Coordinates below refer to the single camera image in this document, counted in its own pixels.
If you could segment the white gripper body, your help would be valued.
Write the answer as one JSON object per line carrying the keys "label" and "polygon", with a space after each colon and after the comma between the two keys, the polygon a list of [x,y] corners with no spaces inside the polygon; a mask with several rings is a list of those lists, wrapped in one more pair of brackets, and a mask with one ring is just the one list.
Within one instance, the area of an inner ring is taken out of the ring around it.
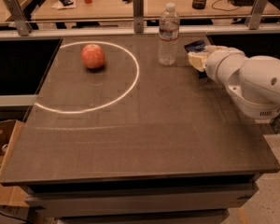
{"label": "white gripper body", "polygon": [[205,72],[216,83],[227,83],[244,60],[245,54],[236,48],[217,49],[208,56]]}

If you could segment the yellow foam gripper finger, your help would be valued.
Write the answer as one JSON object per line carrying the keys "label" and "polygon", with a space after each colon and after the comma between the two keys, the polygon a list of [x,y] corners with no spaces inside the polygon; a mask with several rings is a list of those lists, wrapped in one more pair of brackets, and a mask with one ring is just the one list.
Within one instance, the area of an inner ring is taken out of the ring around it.
{"label": "yellow foam gripper finger", "polygon": [[192,65],[196,70],[203,72],[208,55],[208,52],[189,52],[189,64]]}
{"label": "yellow foam gripper finger", "polygon": [[206,45],[204,47],[204,52],[213,53],[216,50],[225,49],[225,48],[226,48],[226,46]]}

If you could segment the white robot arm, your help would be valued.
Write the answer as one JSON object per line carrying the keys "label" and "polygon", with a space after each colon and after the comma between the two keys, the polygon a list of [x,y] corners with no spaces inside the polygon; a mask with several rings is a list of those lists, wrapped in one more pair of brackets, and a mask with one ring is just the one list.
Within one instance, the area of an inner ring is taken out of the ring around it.
{"label": "white robot arm", "polygon": [[280,115],[280,60],[246,57],[236,48],[215,45],[185,46],[189,64],[222,84],[238,108],[252,119]]}

